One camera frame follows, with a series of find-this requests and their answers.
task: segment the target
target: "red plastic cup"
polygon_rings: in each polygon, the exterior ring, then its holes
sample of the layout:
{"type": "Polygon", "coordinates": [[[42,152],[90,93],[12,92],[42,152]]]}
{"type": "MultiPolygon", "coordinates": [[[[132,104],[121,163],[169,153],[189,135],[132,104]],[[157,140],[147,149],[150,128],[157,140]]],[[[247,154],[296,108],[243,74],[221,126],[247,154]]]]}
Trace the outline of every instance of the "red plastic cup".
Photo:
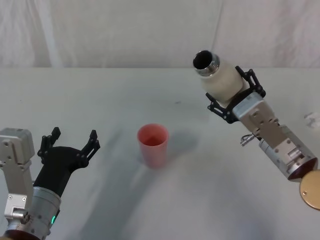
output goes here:
{"type": "Polygon", "coordinates": [[[145,164],[152,169],[159,169],[166,164],[168,130],[158,123],[141,127],[137,133],[145,164]]]}

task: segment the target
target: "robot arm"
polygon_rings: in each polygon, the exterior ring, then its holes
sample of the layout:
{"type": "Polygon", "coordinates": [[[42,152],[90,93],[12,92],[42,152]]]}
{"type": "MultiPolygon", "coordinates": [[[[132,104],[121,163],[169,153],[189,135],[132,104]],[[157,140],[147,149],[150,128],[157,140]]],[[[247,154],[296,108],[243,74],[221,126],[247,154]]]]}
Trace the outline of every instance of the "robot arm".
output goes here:
{"type": "Polygon", "coordinates": [[[242,137],[241,145],[257,138],[259,147],[282,174],[290,181],[301,182],[303,200],[320,210],[320,194],[313,186],[320,181],[320,173],[314,171],[318,159],[287,126],[279,124],[264,100],[266,92],[254,71],[234,68],[207,50],[195,56],[193,65],[211,101],[208,109],[229,124],[240,121],[251,132],[242,137]]]}
{"type": "Polygon", "coordinates": [[[31,133],[16,128],[0,131],[0,168],[9,192],[4,211],[8,221],[5,237],[44,240],[60,212],[61,196],[71,174],[87,167],[100,148],[95,130],[82,150],[53,147],[60,134],[55,127],[51,135],[42,137],[38,156],[43,167],[33,183],[29,169],[35,154],[31,133]]]}

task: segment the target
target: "white table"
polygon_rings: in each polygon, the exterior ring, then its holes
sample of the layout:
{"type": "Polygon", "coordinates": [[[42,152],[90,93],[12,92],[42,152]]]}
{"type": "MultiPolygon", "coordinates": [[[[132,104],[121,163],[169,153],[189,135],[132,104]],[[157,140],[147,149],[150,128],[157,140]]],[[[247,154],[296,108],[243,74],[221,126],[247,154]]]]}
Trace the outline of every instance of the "white table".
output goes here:
{"type": "MultiPolygon", "coordinates": [[[[280,123],[320,156],[320,133],[304,122],[320,112],[320,69],[255,72],[280,123]]],[[[82,148],[97,131],[101,149],[71,176],[49,240],[319,239],[320,212],[257,141],[240,146],[248,132],[239,122],[207,110],[192,69],[1,69],[0,103],[0,127],[29,129],[36,151],[55,126],[57,146],[82,148]],[[171,135],[159,171],[141,164],[136,141],[151,122],[171,135]]],[[[33,157],[33,178],[41,167],[33,157]]],[[[1,173],[3,210],[4,181],[1,173]]],[[[2,218],[2,231],[6,224],[2,218]]]]}

